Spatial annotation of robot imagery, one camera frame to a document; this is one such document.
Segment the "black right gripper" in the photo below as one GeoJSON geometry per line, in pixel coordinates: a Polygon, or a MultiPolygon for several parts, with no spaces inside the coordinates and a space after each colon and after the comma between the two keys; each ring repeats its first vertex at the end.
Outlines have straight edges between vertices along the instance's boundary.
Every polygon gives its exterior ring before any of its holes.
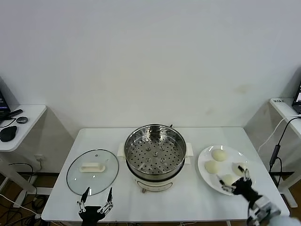
{"type": "Polygon", "coordinates": [[[234,182],[233,176],[217,176],[222,189],[226,192],[233,192],[234,195],[242,195],[248,202],[255,202],[259,199],[258,193],[252,189],[248,168],[238,165],[241,178],[234,182]]]}

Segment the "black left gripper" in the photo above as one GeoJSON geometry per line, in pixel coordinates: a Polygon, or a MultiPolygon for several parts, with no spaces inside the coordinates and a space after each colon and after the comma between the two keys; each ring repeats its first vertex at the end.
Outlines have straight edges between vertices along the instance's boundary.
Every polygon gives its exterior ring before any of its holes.
{"type": "Polygon", "coordinates": [[[100,206],[86,206],[85,203],[89,195],[90,187],[82,194],[81,199],[77,201],[79,206],[79,217],[82,219],[82,226],[97,226],[98,221],[105,218],[105,213],[109,213],[113,208],[112,187],[110,188],[106,203],[100,206]]]}

